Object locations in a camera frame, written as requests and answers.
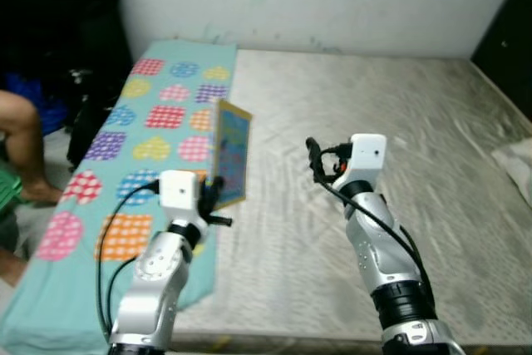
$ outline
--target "pink circle pattern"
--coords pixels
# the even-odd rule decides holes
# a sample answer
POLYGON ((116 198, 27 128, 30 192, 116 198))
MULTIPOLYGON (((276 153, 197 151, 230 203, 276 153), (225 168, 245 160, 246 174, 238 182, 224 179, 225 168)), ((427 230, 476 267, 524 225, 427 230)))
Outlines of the pink circle pattern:
POLYGON ((180 143, 177 153, 186 161, 205 161, 209 156, 209 138, 191 136, 180 143))
POLYGON ((76 249, 83 236, 83 223, 74 214, 62 211, 55 215, 37 249, 37 257, 45 261, 60 261, 76 249))
POLYGON ((183 85, 168 86, 159 93, 162 101, 185 101, 190 96, 190 91, 183 85))

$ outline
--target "person's leg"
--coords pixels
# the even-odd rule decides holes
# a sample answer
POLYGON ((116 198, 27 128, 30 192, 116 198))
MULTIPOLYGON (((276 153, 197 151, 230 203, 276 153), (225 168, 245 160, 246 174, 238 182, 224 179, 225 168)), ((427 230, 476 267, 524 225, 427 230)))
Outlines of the person's leg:
POLYGON ((41 122, 33 104, 24 97, 0 91, 0 131, 6 134, 7 156, 22 180, 22 197, 59 201, 61 191, 44 175, 41 122))
POLYGON ((26 261, 0 247, 0 279, 15 287, 26 270, 26 261))

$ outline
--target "book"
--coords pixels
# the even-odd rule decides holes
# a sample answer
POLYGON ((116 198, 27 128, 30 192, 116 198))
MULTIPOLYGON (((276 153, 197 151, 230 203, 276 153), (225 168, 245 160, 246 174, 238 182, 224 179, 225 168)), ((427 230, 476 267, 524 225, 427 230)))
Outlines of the book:
POLYGON ((245 200, 249 130, 252 115, 219 99, 214 105, 213 163, 210 176, 222 176, 224 189, 216 209, 245 200))

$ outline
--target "polka dot blanket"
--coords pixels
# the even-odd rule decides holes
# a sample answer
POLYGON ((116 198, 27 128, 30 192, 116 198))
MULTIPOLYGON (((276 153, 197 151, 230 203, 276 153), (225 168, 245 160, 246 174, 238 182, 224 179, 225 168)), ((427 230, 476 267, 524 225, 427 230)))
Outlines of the polka dot blanket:
MULTIPOLYGON (((209 169, 210 102, 229 94, 236 48, 155 42, 131 70, 121 97, 71 178, 27 273, 0 321, 12 354, 102 354, 96 316, 96 246, 112 210, 168 169, 209 169)), ((157 197, 126 201, 103 243, 103 284, 167 224, 157 197)), ((212 292, 216 233, 195 254, 179 306, 212 292)), ((112 314, 131 281, 122 271, 112 314)))

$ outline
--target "gray mattress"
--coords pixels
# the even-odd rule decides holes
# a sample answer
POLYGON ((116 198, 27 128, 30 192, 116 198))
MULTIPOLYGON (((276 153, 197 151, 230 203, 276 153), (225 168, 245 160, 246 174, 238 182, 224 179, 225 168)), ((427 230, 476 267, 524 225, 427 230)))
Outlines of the gray mattress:
POLYGON ((490 157, 532 130, 469 62, 240 51, 231 101, 254 114, 248 199, 225 211, 216 289, 176 319, 177 343, 380 340, 342 206, 304 145, 356 132, 388 138, 379 188, 456 339, 532 342, 532 210, 490 157))

